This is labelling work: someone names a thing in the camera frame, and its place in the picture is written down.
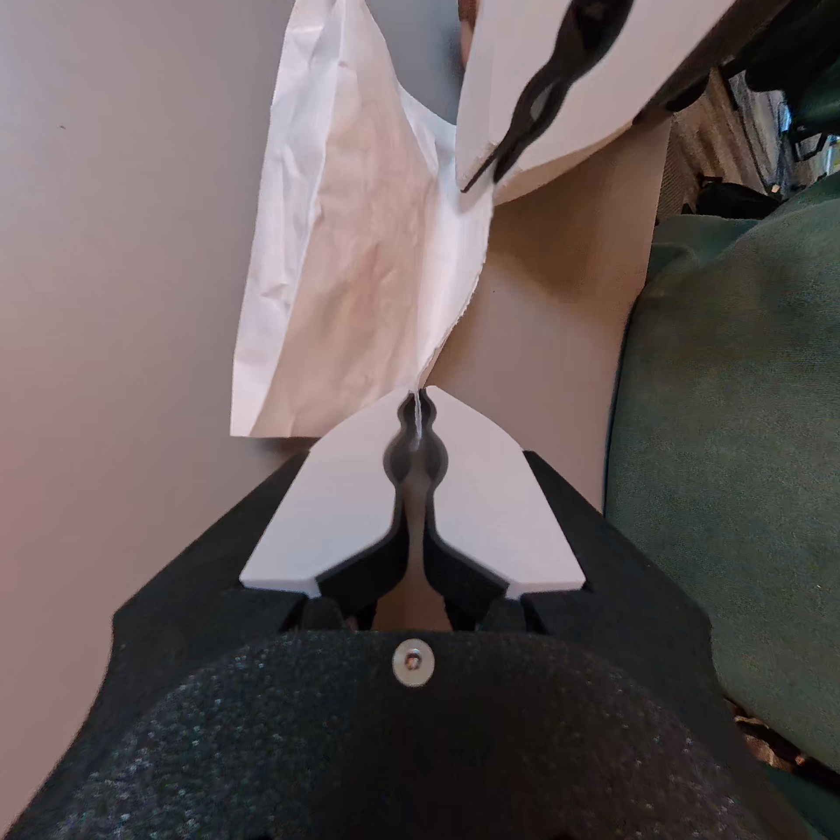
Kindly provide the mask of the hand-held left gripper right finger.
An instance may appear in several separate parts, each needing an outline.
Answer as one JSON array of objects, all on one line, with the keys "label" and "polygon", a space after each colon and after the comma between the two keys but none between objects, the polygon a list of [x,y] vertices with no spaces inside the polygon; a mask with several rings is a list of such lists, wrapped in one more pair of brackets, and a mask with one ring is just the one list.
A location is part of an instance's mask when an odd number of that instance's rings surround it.
[{"label": "hand-held left gripper right finger", "polygon": [[423,571],[448,620],[482,623],[499,600],[583,590],[585,573],[520,444],[441,388],[424,388],[421,407]]}]

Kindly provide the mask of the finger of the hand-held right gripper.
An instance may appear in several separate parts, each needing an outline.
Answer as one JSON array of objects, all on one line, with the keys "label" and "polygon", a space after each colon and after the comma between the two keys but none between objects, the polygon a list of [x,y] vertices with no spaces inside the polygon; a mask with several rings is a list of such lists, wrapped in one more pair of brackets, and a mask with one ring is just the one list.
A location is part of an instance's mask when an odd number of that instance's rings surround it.
[{"label": "finger of the hand-held right gripper", "polygon": [[456,122],[455,179],[521,196],[629,122],[603,102],[632,1],[480,2]]},{"label": "finger of the hand-held right gripper", "polygon": [[[616,68],[610,73],[607,89],[602,98],[599,98],[610,118],[628,117],[628,125],[597,149],[584,152],[582,160],[576,165],[612,142],[632,125],[634,117],[710,32],[732,3],[633,2],[632,16],[622,32],[621,42],[615,44],[607,55],[608,59],[616,58]],[[494,201],[497,205],[509,203],[518,197],[520,196],[497,196],[494,186]]]}]

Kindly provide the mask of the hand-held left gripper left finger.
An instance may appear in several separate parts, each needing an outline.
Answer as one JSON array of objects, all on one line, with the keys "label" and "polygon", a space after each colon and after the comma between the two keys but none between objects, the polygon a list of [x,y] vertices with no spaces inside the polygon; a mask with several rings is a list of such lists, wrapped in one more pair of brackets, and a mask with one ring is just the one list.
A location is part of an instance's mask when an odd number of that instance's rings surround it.
[{"label": "hand-held left gripper left finger", "polygon": [[402,483],[415,395],[397,389],[343,420],[303,459],[240,574],[244,587],[333,600],[357,614],[403,579]]}]

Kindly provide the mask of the single printed paper bag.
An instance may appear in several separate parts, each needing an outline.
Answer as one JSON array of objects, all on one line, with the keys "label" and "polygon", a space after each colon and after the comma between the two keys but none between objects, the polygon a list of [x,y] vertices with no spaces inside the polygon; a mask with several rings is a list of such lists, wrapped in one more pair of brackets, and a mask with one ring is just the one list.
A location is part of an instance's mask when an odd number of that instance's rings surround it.
[{"label": "single printed paper bag", "polygon": [[236,336],[229,433],[320,438],[424,385],[486,263],[494,186],[404,88],[367,2],[295,2]]}]

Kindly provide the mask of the person's right hand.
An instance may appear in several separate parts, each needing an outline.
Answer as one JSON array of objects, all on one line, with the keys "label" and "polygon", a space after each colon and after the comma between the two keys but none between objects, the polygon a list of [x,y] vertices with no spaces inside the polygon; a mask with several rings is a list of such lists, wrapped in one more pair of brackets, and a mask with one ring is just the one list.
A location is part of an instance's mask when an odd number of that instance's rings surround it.
[{"label": "person's right hand", "polygon": [[480,1],[457,1],[460,55],[466,67],[473,43]]}]

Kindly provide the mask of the person's green sweatshirt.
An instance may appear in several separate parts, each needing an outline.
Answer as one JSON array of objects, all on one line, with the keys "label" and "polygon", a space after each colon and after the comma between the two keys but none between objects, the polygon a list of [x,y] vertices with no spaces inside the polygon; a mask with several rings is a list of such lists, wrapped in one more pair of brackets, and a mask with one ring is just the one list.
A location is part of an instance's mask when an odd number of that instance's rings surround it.
[{"label": "person's green sweatshirt", "polygon": [[707,614],[724,693],[839,761],[839,175],[654,231],[605,514]]}]

